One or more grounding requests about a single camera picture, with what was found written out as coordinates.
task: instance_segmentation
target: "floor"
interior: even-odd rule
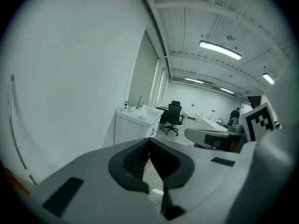
[[[173,131],[169,131],[167,135],[165,135],[167,129],[162,126],[168,126],[168,124],[160,124],[159,129],[157,131],[156,137],[174,141],[176,143],[182,145],[194,145],[194,142],[188,140],[184,133],[187,128],[195,128],[196,122],[193,119],[183,119],[183,124],[181,126],[177,126],[179,135],[176,136],[176,133]],[[153,164],[149,160],[145,166],[143,181],[149,185],[149,200],[153,203],[155,208],[160,211],[163,199],[163,181],[155,170]]]

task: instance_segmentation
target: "ceiling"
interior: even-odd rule
[[[171,80],[185,77],[236,96],[263,94],[294,54],[292,35],[272,0],[147,0],[163,40]],[[229,41],[227,35],[235,36]],[[235,60],[199,47],[213,42],[242,55]]]

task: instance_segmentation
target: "fluorescent light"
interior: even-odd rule
[[[270,84],[274,84],[275,81],[272,79],[271,76],[268,75],[268,73],[263,74],[263,77],[270,83]]]
[[[220,88],[220,90],[223,90],[223,91],[226,91],[226,92],[228,92],[228,93],[234,94],[234,92],[232,92],[232,91],[229,91],[229,90],[227,90],[227,89],[224,89],[224,88]]]
[[[201,84],[204,83],[204,82],[202,82],[200,80],[193,80],[193,79],[189,79],[189,78],[185,78],[185,80],[189,80],[189,81],[193,81],[193,82],[197,82],[197,83],[201,83]]]
[[[210,43],[210,42],[205,42],[205,41],[200,41],[199,43],[199,46],[200,47],[203,47],[203,48],[207,48],[207,49],[211,49],[211,50],[214,50],[214,51],[218,51],[218,52],[221,52],[225,55],[228,55],[234,59],[237,59],[237,60],[240,60],[242,58],[242,56],[230,49],[227,49],[223,46],[220,46],[220,45],[217,45],[217,44],[214,44],[214,43]]]

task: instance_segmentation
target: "black office chair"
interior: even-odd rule
[[[168,132],[170,130],[174,131],[177,136],[178,136],[178,129],[175,128],[174,126],[176,125],[182,125],[182,122],[179,120],[179,114],[182,110],[182,107],[180,106],[180,102],[179,101],[172,101],[171,104],[168,105],[169,111],[168,111],[168,115],[167,115],[167,122],[171,124],[168,126],[162,126],[162,128],[168,128],[167,132],[165,135],[168,134]]]

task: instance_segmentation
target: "person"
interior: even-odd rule
[[[232,119],[232,118],[239,118],[240,117],[240,113],[239,113],[239,108],[236,108],[235,110],[233,110],[231,113],[230,113],[230,117],[229,117],[229,121]]]

